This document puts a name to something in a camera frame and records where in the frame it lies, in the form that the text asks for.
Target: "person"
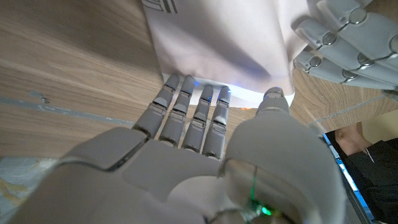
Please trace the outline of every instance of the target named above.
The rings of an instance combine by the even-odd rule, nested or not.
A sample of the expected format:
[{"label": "person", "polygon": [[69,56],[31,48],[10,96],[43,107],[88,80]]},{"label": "person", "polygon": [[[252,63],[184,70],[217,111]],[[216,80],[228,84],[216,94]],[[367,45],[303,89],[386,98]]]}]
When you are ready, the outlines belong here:
[{"label": "person", "polygon": [[362,123],[328,137],[375,220],[398,223],[398,138],[372,144],[363,136]]}]

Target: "gray robotic hand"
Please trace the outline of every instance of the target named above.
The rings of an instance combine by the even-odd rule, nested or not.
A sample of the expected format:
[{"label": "gray robotic hand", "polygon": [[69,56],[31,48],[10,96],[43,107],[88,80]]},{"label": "gray robotic hand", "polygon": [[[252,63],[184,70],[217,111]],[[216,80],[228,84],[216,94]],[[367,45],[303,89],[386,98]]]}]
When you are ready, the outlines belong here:
[{"label": "gray robotic hand", "polygon": [[230,90],[223,87],[202,148],[213,88],[206,86],[178,149],[194,79],[172,101],[172,75],[137,123],[77,145],[11,223],[342,223],[341,172],[324,143],[289,115],[280,88],[264,95],[223,155]]},{"label": "gray robotic hand", "polygon": [[366,12],[355,0],[323,0],[317,8],[329,28],[306,19],[295,31],[324,57],[302,52],[294,65],[335,83],[398,89],[398,24]]}]

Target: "green led light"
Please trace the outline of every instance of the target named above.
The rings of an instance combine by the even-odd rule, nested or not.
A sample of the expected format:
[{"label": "green led light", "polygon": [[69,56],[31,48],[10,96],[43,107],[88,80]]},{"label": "green led light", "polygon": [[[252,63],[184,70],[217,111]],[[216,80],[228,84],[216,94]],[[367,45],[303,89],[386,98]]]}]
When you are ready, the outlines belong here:
[{"label": "green led light", "polygon": [[268,210],[266,207],[263,207],[263,208],[262,208],[262,212],[263,212],[264,214],[266,214],[266,215],[271,215],[271,211]]}]

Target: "robotic hand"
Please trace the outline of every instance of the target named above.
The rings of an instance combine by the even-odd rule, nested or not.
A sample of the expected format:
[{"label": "robotic hand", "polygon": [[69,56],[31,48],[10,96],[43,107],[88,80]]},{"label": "robotic hand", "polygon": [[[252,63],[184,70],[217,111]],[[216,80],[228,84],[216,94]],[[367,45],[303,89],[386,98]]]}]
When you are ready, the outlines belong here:
[{"label": "robotic hand", "polygon": [[320,1],[317,8],[330,29],[306,19],[295,31],[324,57],[302,52],[294,65],[335,83],[397,90],[398,24],[366,12],[355,0]]},{"label": "robotic hand", "polygon": [[11,223],[342,223],[345,191],[330,150],[289,115],[280,88],[240,124],[223,159],[230,90],[223,87],[201,150],[213,88],[182,143],[188,76],[160,134],[178,77],[132,129],[114,128],[61,158]]}]

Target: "wood grain surface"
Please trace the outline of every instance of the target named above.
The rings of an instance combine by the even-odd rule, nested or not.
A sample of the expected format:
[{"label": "wood grain surface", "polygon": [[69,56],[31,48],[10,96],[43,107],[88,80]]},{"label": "wood grain surface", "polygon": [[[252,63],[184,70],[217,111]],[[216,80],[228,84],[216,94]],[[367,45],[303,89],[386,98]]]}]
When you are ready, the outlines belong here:
[{"label": "wood grain surface", "polygon": [[[398,2],[367,10],[398,20]],[[140,0],[0,2],[0,97],[136,121],[163,82]],[[331,131],[398,109],[379,90],[294,70],[292,116]],[[190,107],[187,122],[195,108]],[[59,157],[116,124],[0,103],[0,156]],[[255,110],[231,108],[226,138]]]}]

